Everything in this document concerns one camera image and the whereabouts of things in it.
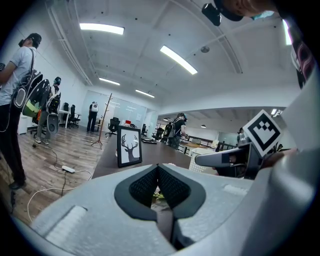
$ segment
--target deer picture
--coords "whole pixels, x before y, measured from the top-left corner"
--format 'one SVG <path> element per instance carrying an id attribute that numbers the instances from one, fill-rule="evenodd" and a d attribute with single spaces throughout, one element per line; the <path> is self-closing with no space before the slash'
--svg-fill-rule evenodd
<path id="1" fill-rule="evenodd" d="M 140 158 L 139 157 L 134 157 L 134 155 L 132 153 L 134 148 L 136 148 L 139 145 L 137 137 L 134 136 L 135 145 L 133 146 L 132 143 L 131 143 L 131 148 L 129 148 L 128 144 L 125 146 L 125 142 L 126 142 L 126 138 L 125 137 L 126 137 L 126 134 L 121 137 L 121 146 L 125 148 L 126 152 L 128 152 L 129 162 L 138 161 Z"/>

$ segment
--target white cable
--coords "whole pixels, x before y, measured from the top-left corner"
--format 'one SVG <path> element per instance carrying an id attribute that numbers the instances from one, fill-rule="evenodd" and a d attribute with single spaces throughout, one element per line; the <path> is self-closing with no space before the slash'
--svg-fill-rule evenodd
<path id="1" fill-rule="evenodd" d="M 79 172 L 87 172 L 87 173 L 90 174 L 90 177 L 89 177 L 86 181 L 89 181 L 89 180 L 91 179 L 91 177 L 92 177 L 92 173 L 91 173 L 90 171 L 88 171 L 88 170 L 76 170 L 76 171 L 75 171 L 75 173 L 79 173 Z M 66 189 L 63 189 L 63 190 L 74 190 L 74 189 L 76 189 L 76 188 L 79 187 L 79 186 L 76 186 L 76 187 L 73 187 L 73 188 L 66 188 Z M 49 191 L 49 190 L 62 190 L 62 188 L 57 188 L 57 187 L 46 188 L 46 189 L 39 190 L 39 191 L 35 192 L 35 193 L 31 196 L 31 198 L 30 198 L 30 200 L 29 200 L 29 202 L 28 202 L 28 204 L 27 204 L 27 206 L 26 206 L 26 210 L 27 210 L 27 212 L 28 212 L 28 216 L 29 216 L 29 219 L 30 219 L 31 222 L 32 222 L 32 219 L 31 219 L 30 214 L 29 214 L 29 204 L 30 204 L 31 200 L 34 198 L 34 196 L 35 196 L 37 193 L 43 192 L 43 191 Z"/>

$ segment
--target white basket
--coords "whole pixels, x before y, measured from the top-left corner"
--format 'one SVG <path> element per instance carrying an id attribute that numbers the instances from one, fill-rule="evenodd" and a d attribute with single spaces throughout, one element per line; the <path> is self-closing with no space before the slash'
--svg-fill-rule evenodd
<path id="1" fill-rule="evenodd" d="M 197 147 L 197 148 L 192 149 L 189 170 L 199 172 L 199 173 L 218 175 L 218 172 L 216 170 L 212 169 L 212 167 L 201 166 L 201 165 L 198 165 L 195 163 L 196 156 L 212 154 L 212 153 L 215 153 L 215 152 L 212 150 L 209 150 L 209 149 L 205 149 L 205 148 Z"/>

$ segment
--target fluorescent light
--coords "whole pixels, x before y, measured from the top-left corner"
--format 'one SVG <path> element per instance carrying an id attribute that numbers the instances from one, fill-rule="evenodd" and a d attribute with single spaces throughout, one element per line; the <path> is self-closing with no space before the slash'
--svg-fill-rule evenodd
<path id="1" fill-rule="evenodd" d="M 147 95 L 147 96 L 149 96 L 149 97 L 151 97 L 151 98 L 154 98 L 155 96 L 153 96 L 153 95 L 151 95 L 151 94 L 149 94 L 149 93 L 146 93 L 146 92 L 144 92 L 144 91 L 141 91 L 141 90 L 135 90 L 137 93 L 141 93 L 141 94 L 144 94 L 144 95 Z"/>
<path id="2" fill-rule="evenodd" d="M 99 79 L 100 79 L 101 81 L 104 81 L 104 82 L 107 82 L 107 83 L 110 83 L 110 84 L 114 84 L 114 85 L 117 85 L 117 86 L 120 85 L 120 83 L 114 82 L 114 81 L 111 81 L 111 80 L 108 80 L 108 79 L 104 79 L 104 78 L 101 78 L 101 77 L 99 77 Z"/>
<path id="3" fill-rule="evenodd" d="M 97 30 L 97 31 L 115 33 L 119 35 L 123 35 L 125 31 L 124 27 L 104 25 L 104 24 L 80 23 L 79 25 L 82 30 Z"/>
<path id="4" fill-rule="evenodd" d="M 171 59 L 178 62 L 182 67 L 188 70 L 192 75 L 198 73 L 188 62 L 186 62 L 183 58 L 181 58 L 178 54 L 176 54 L 173 50 L 170 50 L 165 45 L 160 49 L 161 52 L 168 55 Z"/>
<path id="5" fill-rule="evenodd" d="M 290 35 L 289 35 L 289 32 L 288 32 L 288 24 L 286 23 L 286 21 L 283 19 L 282 20 L 282 23 L 283 23 L 283 28 L 284 28 L 284 33 L 285 33 L 285 44 L 287 46 L 290 46 L 292 45 L 292 41 L 291 41 L 291 38 L 290 38 Z"/>

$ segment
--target white ceiling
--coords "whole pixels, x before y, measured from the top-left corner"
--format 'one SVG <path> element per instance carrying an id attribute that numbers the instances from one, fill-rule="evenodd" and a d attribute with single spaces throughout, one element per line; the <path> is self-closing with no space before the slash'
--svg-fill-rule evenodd
<path id="1" fill-rule="evenodd" d="M 284 110 L 283 107 L 237 107 L 237 108 L 216 108 L 202 109 L 197 111 L 185 111 L 187 116 L 187 127 L 200 128 L 201 125 L 206 125 L 207 129 L 236 133 L 240 127 L 243 127 L 261 110 L 265 110 L 271 114 L 273 109 Z M 177 113 L 159 115 L 158 120 L 168 123 L 177 117 Z M 284 127 L 282 118 L 275 117 L 275 121 L 280 128 Z"/>
<path id="2" fill-rule="evenodd" d="M 254 69 L 283 69 L 285 73 L 291 67 L 281 66 L 284 35 L 278 15 L 240 22 L 222 17 L 221 26 L 216 27 L 201 13 L 208 0 L 62 2 L 54 2 L 56 16 L 93 85 L 114 87 L 99 81 L 102 77 L 119 82 L 120 89 L 128 94 L 139 89 L 164 99 L 208 84 L 220 89 L 221 83 L 212 84 L 217 77 L 236 79 Z M 80 30 L 79 23 L 114 25 L 125 30 L 123 35 Z M 191 75 L 160 52 L 163 45 L 186 59 L 198 73 Z M 210 47 L 210 51 L 202 53 L 202 46 Z"/>

